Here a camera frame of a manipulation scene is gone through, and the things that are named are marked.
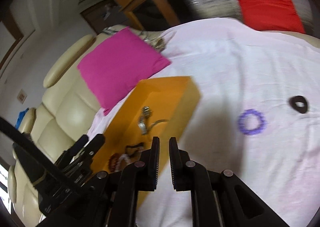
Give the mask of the black scrunchie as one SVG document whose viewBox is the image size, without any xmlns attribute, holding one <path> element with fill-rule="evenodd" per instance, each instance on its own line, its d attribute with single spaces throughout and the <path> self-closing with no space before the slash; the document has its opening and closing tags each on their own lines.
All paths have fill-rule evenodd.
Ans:
<svg viewBox="0 0 320 227">
<path fill-rule="evenodd" d="M 309 110 L 309 103 L 304 96 L 289 98 L 289 105 L 300 114 L 306 114 Z"/>
</svg>

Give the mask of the red pillow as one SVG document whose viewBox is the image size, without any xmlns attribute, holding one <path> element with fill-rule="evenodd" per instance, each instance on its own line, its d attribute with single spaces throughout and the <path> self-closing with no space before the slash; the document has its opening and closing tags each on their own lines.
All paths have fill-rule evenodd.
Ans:
<svg viewBox="0 0 320 227">
<path fill-rule="evenodd" d="M 244 24 L 256 31 L 305 33 L 292 0 L 238 0 Z"/>
</svg>

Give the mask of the patterned cloth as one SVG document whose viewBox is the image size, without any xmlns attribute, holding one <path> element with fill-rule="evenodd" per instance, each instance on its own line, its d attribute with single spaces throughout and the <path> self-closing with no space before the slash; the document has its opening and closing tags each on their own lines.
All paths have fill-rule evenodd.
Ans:
<svg viewBox="0 0 320 227">
<path fill-rule="evenodd" d="M 161 53 L 163 52 L 167 44 L 174 37 L 174 33 L 167 33 L 165 31 L 151 32 L 151 31 L 141 31 L 139 37 L 148 45 L 150 45 L 154 50 Z"/>
</svg>

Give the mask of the magenta pillow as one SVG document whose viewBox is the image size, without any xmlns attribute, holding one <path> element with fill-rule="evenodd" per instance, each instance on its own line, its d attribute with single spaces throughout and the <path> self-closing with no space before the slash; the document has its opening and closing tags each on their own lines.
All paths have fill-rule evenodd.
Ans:
<svg viewBox="0 0 320 227">
<path fill-rule="evenodd" d="M 104 115 L 138 84 L 171 64 L 126 27 L 85 55 L 77 69 Z"/>
</svg>

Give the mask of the cream leather headboard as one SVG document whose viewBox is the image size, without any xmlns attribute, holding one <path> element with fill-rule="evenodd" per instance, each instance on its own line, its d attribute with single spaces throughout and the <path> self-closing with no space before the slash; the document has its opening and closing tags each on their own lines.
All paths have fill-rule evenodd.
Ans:
<svg viewBox="0 0 320 227">
<path fill-rule="evenodd" d="M 85 35 L 69 47 L 44 78 L 46 91 L 42 102 L 37 108 L 29 109 L 23 118 L 18 130 L 29 133 L 51 162 L 88 132 L 100 109 L 77 65 L 110 36 L 110 33 Z M 38 194 L 19 161 L 9 168 L 8 181 L 9 197 L 17 217 L 25 226 L 37 226 L 42 217 Z"/>
</svg>

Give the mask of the orange cardboard box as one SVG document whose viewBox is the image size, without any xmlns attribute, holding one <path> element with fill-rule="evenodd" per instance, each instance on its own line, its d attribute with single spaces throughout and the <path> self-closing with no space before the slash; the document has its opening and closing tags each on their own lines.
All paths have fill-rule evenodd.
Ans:
<svg viewBox="0 0 320 227">
<path fill-rule="evenodd" d="M 143 142 L 151 147 L 153 137 L 159 137 L 159 171 L 169 162 L 169 139 L 180 139 L 187 127 L 201 94 L 192 77 L 165 77 L 140 81 L 129 94 L 104 131 L 105 143 L 93 158 L 94 173 L 109 171 L 108 162 L 115 153 L 123 154 L 127 145 Z M 138 127 L 141 109 L 148 106 L 152 125 L 147 135 Z"/>
</svg>

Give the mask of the silver metal watch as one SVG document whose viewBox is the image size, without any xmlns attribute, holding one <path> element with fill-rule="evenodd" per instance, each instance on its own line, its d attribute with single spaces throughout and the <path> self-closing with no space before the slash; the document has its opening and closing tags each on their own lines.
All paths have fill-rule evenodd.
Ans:
<svg viewBox="0 0 320 227">
<path fill-rule="evenodd" d="M 141 114 L 138 119 L 138 127 L 142 135 L 147 135 L 152 129 L 152 125 L 148 125 L 148 121 L 151 115 L 152 111 L 148 106 L 144 106 L 141 109 Z"/>
</svg>

